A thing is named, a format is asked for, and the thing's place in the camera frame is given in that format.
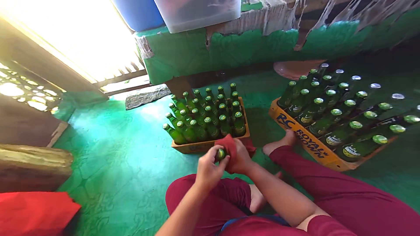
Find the person's leg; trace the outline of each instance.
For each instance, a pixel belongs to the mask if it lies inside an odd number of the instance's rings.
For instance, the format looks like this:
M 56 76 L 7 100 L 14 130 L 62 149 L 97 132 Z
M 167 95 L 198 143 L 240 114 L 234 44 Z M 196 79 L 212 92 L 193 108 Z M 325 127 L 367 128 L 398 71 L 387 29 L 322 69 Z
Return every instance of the person's leg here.
M 302 158 L 293 152 L 294 140 L 294 133 L 287 131 L 281 141 L 264 147 L 264 153 L 333 218 L 358 236 L 414 235 L 418 231 L 420 216 L 409 206 L 365 182 Z
M 171 215 L 186 192 L 195 182 L 195 174 L 175 180 L 166 192 L 166 206 Z M 251 189 L 247 182 L 236 179 L 221 179 L 204 201 L 194 235 L 214 236 L 231 219 L 246 216 L 241 209 L 249 209 Z

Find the green painted floor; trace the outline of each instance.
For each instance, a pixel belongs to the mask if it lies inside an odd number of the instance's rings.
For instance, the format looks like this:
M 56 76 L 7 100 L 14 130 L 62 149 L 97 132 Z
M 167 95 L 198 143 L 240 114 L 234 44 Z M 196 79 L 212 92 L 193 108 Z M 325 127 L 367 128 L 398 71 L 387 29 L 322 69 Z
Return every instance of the green painted floor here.
M 370 60 L 357 60 L 345 69 L 351 75 L 359 73 L 365 85 L 380 82 L 383 89 L 377 97 L 395 91 L 407 96 L 402 106 L 419 101 L 417 65 L 407 71 L 383 64 L 369 64 L 367 68 L 365 63 Z M 284 135 L 268 116 L 268 108 L 282 94 L 287 80 L 270 70 L 239 76 L 222 85 L 231 82 L 237 83 L 243 97 L 251 137 L 258 147 L 253 160 L 274 173 L 279 168 L 261 147 Z M 217 85 L 211 86 L 214 91 Z M 167 187 L 175 179 L 195 173 L 200 157 L 170 147 L 171 139 L 162 129 L 169 102 L 170 98 L 164 97 L 126 111 L 124 101 L 109 100 L 75 110 L 69 128 L 54 146 L 74 155 L 73 174 L 59 191 L 68 192 L 82 206 L 80 218 L 72 226 L 75 235 L 154 235 L 166 220 Z M 419 132 L 420 126 L 412 127 L 373 159 L 346 174 L 395 195 L 420 212 Z M 311 158 L 302 149 L 297 151 Z

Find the hand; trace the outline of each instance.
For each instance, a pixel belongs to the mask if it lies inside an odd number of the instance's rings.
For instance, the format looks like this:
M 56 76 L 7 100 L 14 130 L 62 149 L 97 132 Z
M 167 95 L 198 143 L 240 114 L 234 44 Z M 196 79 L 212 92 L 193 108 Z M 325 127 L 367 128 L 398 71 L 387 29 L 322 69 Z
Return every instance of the hand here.
M 236 143 L 236 158 L 229 164 L 227 171 L 229 173 L 237 173 L 247 175 L 253 168 L 255 162 L 251 160 L 247 148 L 239 139 L 234 139 Z
M 226 165 L 229 162 L 230 156 L 226 156 L 219 162 L 219 166 L 214 164 L 216 152 L 221 145 L 215 145 L 208 152 L 200 157 L 198 160 L 197 176 L 195 177 L 195 184 L 203 191 L 210 192 L 220 181 L 225 171 Z

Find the foot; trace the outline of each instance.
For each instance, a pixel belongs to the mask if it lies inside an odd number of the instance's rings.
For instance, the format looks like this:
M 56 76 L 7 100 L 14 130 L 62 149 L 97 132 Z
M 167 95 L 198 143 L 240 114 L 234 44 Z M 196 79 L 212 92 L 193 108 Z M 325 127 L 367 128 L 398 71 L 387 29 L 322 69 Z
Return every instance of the foot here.
M 279 179 L 283 178 L 283 174 L 281 172 L 278 172 L 274 176 Z M 259 191 L 257 186 L 255 186 L 255 184 L 250 184 L 249 188 L 251 189 L 251 205 L 249 207 L 249 210 L 252 213 L 257 213 L 265 206 L 267 200 L 264 198 L 263 194 Z
M 264 152 L 264 154 L 269 156 L 270 153 L 274 151 L 276 148 L 281 147 L 281 146 L 287 146 L 287 145 L 293 146 L 295 141 L 296 141 L 296 136 L 294 135 L 293 130 L 287 129 L 286 135 L 284 136 L 284 138 L 280 139 L 279 141 L 264 145 L 264 147 L 262 148 L 262 151 Z

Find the white plastic container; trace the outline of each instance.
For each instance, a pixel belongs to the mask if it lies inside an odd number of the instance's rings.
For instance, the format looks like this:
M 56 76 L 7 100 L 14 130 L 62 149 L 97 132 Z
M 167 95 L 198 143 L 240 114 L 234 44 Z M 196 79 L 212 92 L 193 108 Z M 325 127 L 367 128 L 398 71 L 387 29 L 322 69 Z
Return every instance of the white plastic container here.
M 241 0 L 155 0 L 155 3 L 172 34 L 241 16 Z

